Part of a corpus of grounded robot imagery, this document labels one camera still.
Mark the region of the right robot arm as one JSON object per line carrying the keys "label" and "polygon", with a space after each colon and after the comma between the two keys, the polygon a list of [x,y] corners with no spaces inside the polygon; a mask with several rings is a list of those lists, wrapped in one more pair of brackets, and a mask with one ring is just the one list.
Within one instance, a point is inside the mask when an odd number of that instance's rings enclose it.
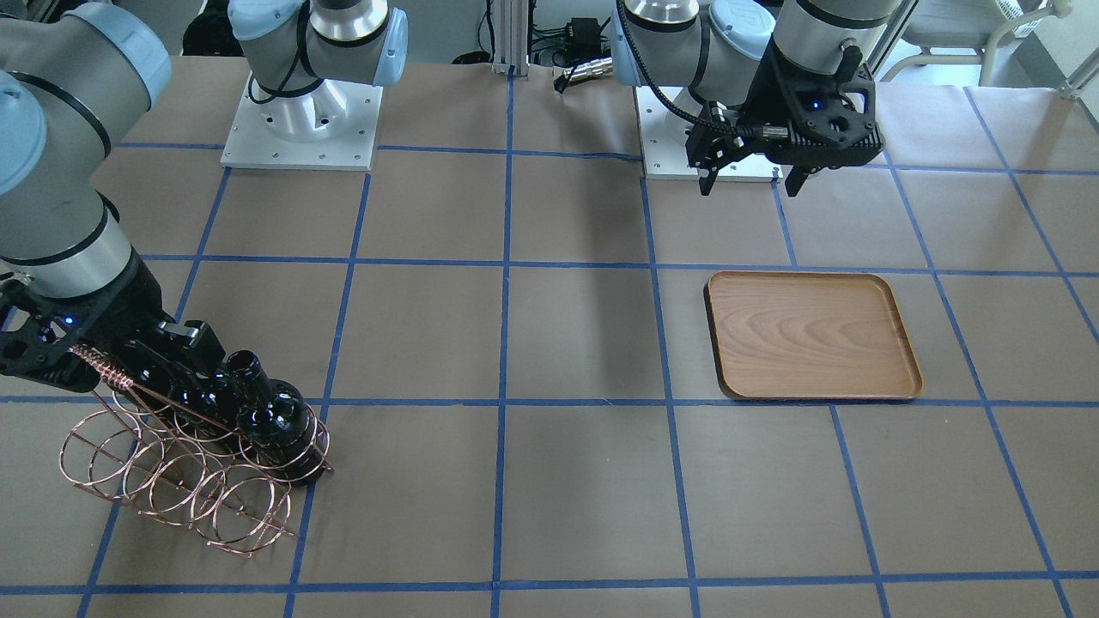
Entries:
{"label": "right robot arm", "polygon": [[[222,161],[236,168],[370,165],[384,87],[407,63],[408,16],[385,1],[232,1],[249,63]],[[224,351],[177,324],[160,285],[90,181],[173,65],[160,38],[110,3],[58,22],[3,16],[3,374],[67,391],[126,375],[164,395],[219,391]]]}

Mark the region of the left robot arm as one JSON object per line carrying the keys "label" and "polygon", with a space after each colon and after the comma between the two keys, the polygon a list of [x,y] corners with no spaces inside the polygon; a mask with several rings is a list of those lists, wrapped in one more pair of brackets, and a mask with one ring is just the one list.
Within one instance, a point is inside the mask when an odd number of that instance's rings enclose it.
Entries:
{"label": "left robot arm", "polygon": [[684,122],[684,161],[709,195],[719,172],[761,155],[814,173],[863,166],[884,148],[865,56],[896,1],[617,1],[617,79],[647,88]]}

